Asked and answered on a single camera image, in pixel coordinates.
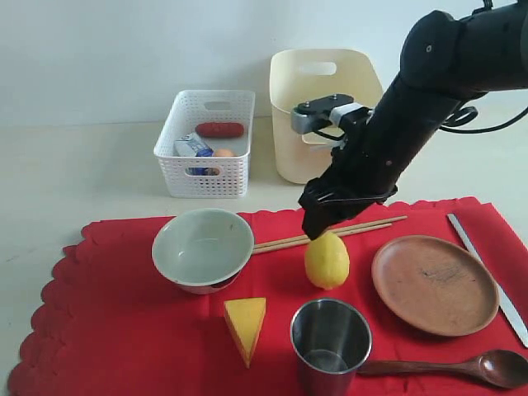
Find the beige table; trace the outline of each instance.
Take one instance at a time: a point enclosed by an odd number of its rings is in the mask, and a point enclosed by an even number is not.
[[[504,121],[492,111],[475,125]],[[296,208],[302,186],[275,170],[271,120],[257,119],[246,197],[183,200],[165,189],[153,146],[161,124],[0,130],[0,381],[17,363],[61,248],[100,219],[177,215],[217,205],[234,211]],[[475,195],[491,201],[528,242],[526,123],[480,136],[438,133],[419,153],[391,200]]]

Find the stainless steel cup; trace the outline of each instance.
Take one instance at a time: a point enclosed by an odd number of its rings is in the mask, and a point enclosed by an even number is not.
[[[304,304],[291,321],[299,380],[310,396],[343,396],[372,348],[369,324],[338,299]]]

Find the cheese wedge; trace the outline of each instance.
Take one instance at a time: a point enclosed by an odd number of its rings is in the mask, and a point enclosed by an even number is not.
[[[251,364],[265,314],[264,298],[224,301],[225,321],[247,368]]]

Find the cream plastic bin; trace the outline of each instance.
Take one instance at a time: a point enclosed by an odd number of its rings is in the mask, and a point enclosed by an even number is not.
[[[154,155],[158,158],[171,196],[181,198],[237,198],[248,191],[255,93],[250,91],[181,91],[165,121]],[[243,136],[203,139],[213,150],[230,149],[237,157],[178,157],[174,141],[203,122],[238,122]],[[214,168],[217,174],[193,175],[193,168]]]
[[[328,140],[316,134],[295,133],[290,126],[290,112],[301,102],[333,93],[352,95],[368,107],[378,103],[383,88],[366,55],[353,49],[289,49],[273,56],[273,139],[277,171],[284,179],[305,184],[330,165]],[[336,133],[332,128],[325,132]]]

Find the wooden plate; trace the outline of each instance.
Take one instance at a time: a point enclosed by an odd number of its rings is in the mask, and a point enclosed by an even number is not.
[[[488,270],[438,238],[413,235],[385,244],[375,256],[372,278],[387,306],[426,332],[464,336],[497,314],[498,291]]]

